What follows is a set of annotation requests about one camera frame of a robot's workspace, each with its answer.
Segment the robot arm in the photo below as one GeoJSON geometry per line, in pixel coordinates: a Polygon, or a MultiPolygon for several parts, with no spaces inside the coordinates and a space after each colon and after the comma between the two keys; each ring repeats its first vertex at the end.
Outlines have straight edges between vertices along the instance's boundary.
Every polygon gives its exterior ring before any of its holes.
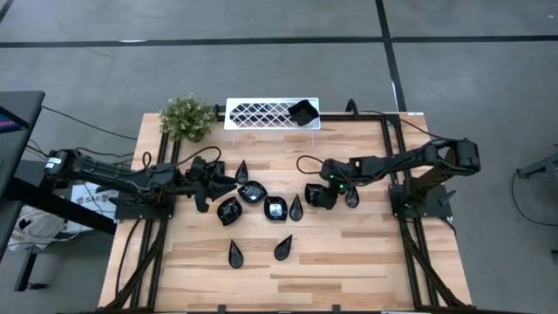
{"type": "Polygon", "coordinates": [[[413,178],[405,189],[405,202],[420,206],[428,191],[454,175],[471,175],[480,171],[479,149],[470,140],[431,140],[420,148],[388,157],[355,157],[349,162],[327,159],[323,162],[320,177],[329,183],[326,187],[307,185],[306,201],[316,207],[333,208],[337,195],[383,179],[386,175],[432,166],[425,174],[413,178]]]}
{"type": "Polygon", "coordinates": [[[78,149],[52,151],[45,166],[46,177],[55,181],[84,180],[101,189],[116,189],[125,197],[111,199],[117,206],[158,210],[169,205],[170,195],[194,196],[196,207],[208,211],[207,198],[213,201],[236,188],[236,179],[224,175],[224,163],[206,163],[196,156],[185,174],[173,164],[160,163],[139,171],[95,160],[78,149]]]}

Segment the white label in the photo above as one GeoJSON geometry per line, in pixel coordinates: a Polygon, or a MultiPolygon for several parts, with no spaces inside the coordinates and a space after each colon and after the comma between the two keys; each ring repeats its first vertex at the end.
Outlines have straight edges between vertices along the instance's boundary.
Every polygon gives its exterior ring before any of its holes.
{"type": "Polygon", "coordinates": [[[50,157],[48,162],[53,162],[55,164],[60,164],[60,162],[62,162],[62,160],[59,159],[59,158],[50,157]]]}

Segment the potted plant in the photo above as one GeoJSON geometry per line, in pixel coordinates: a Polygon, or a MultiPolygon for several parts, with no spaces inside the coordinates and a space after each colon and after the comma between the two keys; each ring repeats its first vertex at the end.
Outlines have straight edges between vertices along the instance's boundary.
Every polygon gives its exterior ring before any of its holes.
{"type": "Polygon", "coordinates": [[[171,140],[203,140],[211,134],[215,121],[215,115],[205,105],[204,99],[196,99],[193,94],[169,99],[160,111],[161,131],[167,132],[171,140]]]}

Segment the wooden tabletop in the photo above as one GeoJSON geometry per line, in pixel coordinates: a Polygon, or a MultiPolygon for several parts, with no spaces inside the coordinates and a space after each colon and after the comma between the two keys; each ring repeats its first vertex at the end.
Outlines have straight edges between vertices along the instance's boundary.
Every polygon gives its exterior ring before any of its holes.
{"type": "MultiPolygon", "coordinates": [[[[425,117],[401,114],[426,129],[425,117]]],[[[133,166],[141,168],[141,155],[151,152],[157,158],[160,121],[156,113],[144,116],[133,166]]],[[[422,146],[428,136],[403,124],[407,149],[422,146]]],[[[393,146],[397,142],[391,130],[393,146]]],[[[213,134],[201,143],[183,141],[179,160],[192,152],[216,145],[222,150],[227,175],[234,176],[242,162],[248,164],[249,179],[259,181],[269,195],[281,196],[287,203],[299,194],[304,216],[299,222],[271,222],[263,214],[263,204],[249,205],[240,197],[243,214],[239,221],[223,227],[216,215],[231,192],[210,203],[207,213],[199,213],[194,199],[180,197],[170,220],[161,269],[157,311],[216,311],[225,304],[230,311],[327,311],[333,304],[343,310],[409,310],[412,298],[405,266],[398,222],[391,215],[387,193],[389,176],[359,188],[360,204],[348,208],[339,197],[332,210],[311,208],[303,198],[306,183],[321,183],[318,175],[296,170],[296,158],[309,154],[320,159],[385,156],[380,124],[377,121],[322,122],[315,145],[309,133],[239,132],[232,147],[232,133],[215,123],[213,134]],[[289,257],[277,261],[273,251],[287,236],[294,242],[289,257]],[[228,265],[228,247],[234,239],[244,265],[235,270],[228,265]]],[[[167,147],[167,160],[172,145],[167,147]]],[[[216,153],[201,156],[214,159],[216,153]]],[[[307,171],[319,170],[311,160],[301,162],[307,171]]],[[[182,165],[184,171],[189,164],[182,165]]],[[[415,169],[421,175],[425,169],[415,169]]],[[[465,303],[470,303],[465,274],[453,232],[439,219],[423,219],[433,268],[465,303]]],[[[99,301],[103,306],[114,299],[116,274],[132,221],[117,228],[105,284],[99,301]]],[[[143,222],[136,229],[124,263],[120,288],[133,273],[138,261],[143,222]]],[[[423,303],[427,290],[417,265],[423,303]]],[[[146,304],[151,272],[144,278],[140,305],[146,304]]]]}

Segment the white lattice tray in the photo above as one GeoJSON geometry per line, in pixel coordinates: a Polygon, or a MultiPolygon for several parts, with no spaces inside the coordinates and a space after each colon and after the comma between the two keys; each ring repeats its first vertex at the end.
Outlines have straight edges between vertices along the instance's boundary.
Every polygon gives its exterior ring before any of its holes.
{"type": "Polygon", "coordinates": [[[292,121],[289,107],[307,99],[320,112],[317,98],[229,98],[225,110],[225,130],[319,130],[320,119],[305,126],[292,121]]]}

